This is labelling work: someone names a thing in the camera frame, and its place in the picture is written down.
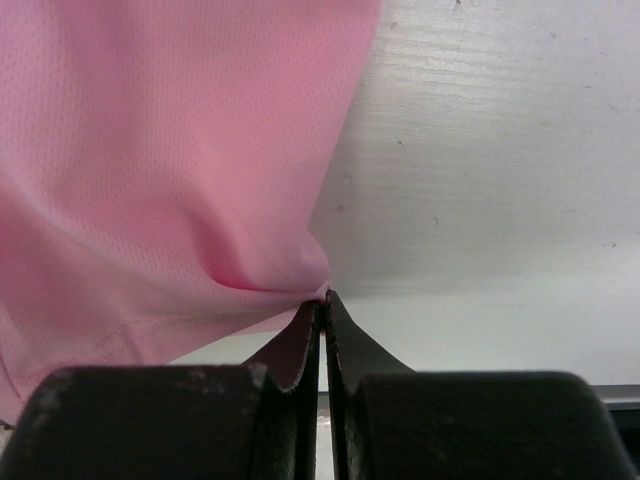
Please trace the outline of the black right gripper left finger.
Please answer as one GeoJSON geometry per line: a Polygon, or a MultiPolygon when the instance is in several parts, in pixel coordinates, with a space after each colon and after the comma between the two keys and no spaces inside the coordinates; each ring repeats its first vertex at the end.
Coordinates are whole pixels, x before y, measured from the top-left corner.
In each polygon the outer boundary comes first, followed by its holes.
{"type": "Polygon", "coordinates": [[[320,306],[236,365],[77,367],[34,391],[5,479],[311,479],[320,306]]]}

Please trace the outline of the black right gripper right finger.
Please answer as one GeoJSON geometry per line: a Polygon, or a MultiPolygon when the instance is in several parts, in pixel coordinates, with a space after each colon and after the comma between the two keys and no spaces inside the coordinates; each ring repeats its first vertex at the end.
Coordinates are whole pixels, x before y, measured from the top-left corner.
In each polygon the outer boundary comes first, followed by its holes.
{"type": "Polygon", "coordinates": [[[631,479],[615,423],[580,377],[418,372],[324,307],[338,479],[631,479]]]}

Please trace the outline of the pink t shirt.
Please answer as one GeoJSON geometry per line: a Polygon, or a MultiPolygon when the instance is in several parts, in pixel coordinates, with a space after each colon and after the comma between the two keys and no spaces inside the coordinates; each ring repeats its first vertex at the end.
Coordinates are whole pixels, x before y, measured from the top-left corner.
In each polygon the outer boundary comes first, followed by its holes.
{"type": "Polygon", "coordinates": [[[308,225],[377,1],[1,5],[1,417],[324,296],[308,225]]]}

